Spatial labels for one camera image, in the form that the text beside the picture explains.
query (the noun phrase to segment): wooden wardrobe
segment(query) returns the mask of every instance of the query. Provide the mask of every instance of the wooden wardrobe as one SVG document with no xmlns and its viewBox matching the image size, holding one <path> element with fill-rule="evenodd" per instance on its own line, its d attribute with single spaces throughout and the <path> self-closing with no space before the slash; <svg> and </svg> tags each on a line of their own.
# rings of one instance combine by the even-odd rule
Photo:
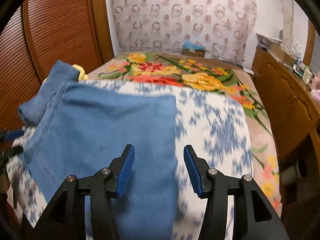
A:
<svg viewBox="0 0 320 240">
<path fill-rule="evenodd" d="M 0 130 L 17 129 L 58 60 L 86 73 L 113 57 L 105 0 L 25 0 L 0 35 Z"/>
</svg>

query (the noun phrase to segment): patterned wallpaper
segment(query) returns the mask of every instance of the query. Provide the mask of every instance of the patterned wallpaper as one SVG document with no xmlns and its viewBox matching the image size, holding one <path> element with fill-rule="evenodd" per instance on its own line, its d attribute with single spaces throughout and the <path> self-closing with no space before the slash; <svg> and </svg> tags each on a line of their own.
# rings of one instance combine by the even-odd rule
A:
<svg viewBox="0 0 320 240">
<path fill-rule="evenodd" d="M 112 6 L 122 51 L 181 53 L 187 39 L 240 64 L 257 17 L 255 0 L 112 0 Z"/>
</svg>

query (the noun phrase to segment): red flower pattern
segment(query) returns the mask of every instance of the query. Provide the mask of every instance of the red flower pattern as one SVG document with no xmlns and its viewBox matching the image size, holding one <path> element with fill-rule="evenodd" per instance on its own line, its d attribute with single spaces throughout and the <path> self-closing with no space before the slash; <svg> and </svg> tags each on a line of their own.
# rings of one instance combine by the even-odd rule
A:
<svg viewBox="0 0 320 240">
<path fill-rule="evenodd" d="M 243 90 L 243 88 L 242 88 L 242 87 L 239 87 L 239 86 L 234 86 L 233 88 L 235 88 L 235 89 L 238 90 L 238 91 L 242 91 L 242 90 Z"/>
<path fill-rule="evenodd" d="M 161 65 L 161 63 L 141 63 L 140 64 L 140 69 L 143 71 L 151 71 L 154 72 L 156 70 L 163 70 L 164 66 Z"/>
<path fill-rule="evenodd" d="M 241 96 L 241 97 L 230 96 L 230 97 L 233 98 L 234 100 L 238 101 L 242 105 L 250 103 L 250 100 L 248 98 L 246 98 L 245 96 Z"/>
<path fill-rule="evenodd" d="M 131 79 L 133 82 L 146 82 L 146 83 L 155 83 L 159 85 L 172 85 L 177 87 L 183 87 L 182 84 L 177 83 L 177 81 L 171 77 L 153 77 L 148 75 L 139 75 L 139 76 L 128 77 L 128 79 Z"/>
<path fill-rule="evenodd" d="M 263 173 L 262 173 L 262 176 L 266 179 L 266 180 L 269 180 L 273 177 L 273 174 L 272 174 L 272 166 L 267 163 L 264 165 L 264 169 L 263 169 Z"/>
<path fill-rule="evenodd" d="M 271 205 L 273 206 L 273 208 L 275 210 L 277 210 L 279 208 L 279 206 L 280 206 L 280 201 L 277 200 L 275 197 L 273 197 L 273 201 L 272 201 Z"/>
<path fill-rule="evenodd" d="M 217 75 L 219 75 L 219 76 L 222 76 L 223 75 L 223 73 L 222 73 L 222 71 L 220 71 L 220 70 L 218 70 L 218 69 L 216 69 L 216 68 L 212 68 L 211 69 L 213 72 L 215 72 Z"/>
</svg>

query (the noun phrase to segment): yellow toy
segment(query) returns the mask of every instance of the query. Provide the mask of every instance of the yellow toy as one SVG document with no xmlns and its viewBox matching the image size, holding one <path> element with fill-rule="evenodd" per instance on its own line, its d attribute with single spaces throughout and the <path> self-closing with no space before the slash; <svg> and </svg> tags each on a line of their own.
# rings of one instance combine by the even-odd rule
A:
<svg viewBox="0 0 320 240">
<path fill-rule="evenodd" d="M 84 69 L 83 67 L 79 66 L 79 65 L 72 65 L 76 70 L 79 70 L 80 71 L 80 74 L 79 74 L 79 80 L 87 80 L 88 79 L 88 75 L 86 75 L 84 73 Z"/>
</svg>

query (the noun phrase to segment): blue cloth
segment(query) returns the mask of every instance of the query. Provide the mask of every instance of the blue cloth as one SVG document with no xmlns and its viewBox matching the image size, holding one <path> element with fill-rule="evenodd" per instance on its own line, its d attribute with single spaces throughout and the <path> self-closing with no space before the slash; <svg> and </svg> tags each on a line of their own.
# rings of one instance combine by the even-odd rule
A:
<svg viewBox="0 0 320 240">
<path fill-rule="evenodd" d="M 182 48 L 183 49 L 197 49 L 197 50 L 203 50 L 205 51 L 205 47 L 203 45 L 200 45 L 200 44 L 193 44 L 191 41 L 189 40 L 185 40 L 183 42 L 183 45 L 182 45 Z"/>
<path fill-rule="evenodd" d="M 61 83 L 68 80 L 77 81 L 80 71 L 71 65 L 58 60 L 50 70 L 47 80 L 42 84 L 38 94 L 31 100 L 21 104 L 18 115 L 24 123 L 39 124 L 52 98 Z"/>
<path fill-rule="evenodd" d="M 24 147 L 25 167 L 49 202 L 68 175 L 91 176 L 132 144 L 132 177 L 121 199 L 112 201 L 120 237 L 169 240 L 178 199 L 175 102 L 172 95 L 121 95 L 62 84 Z"/>
</svg>

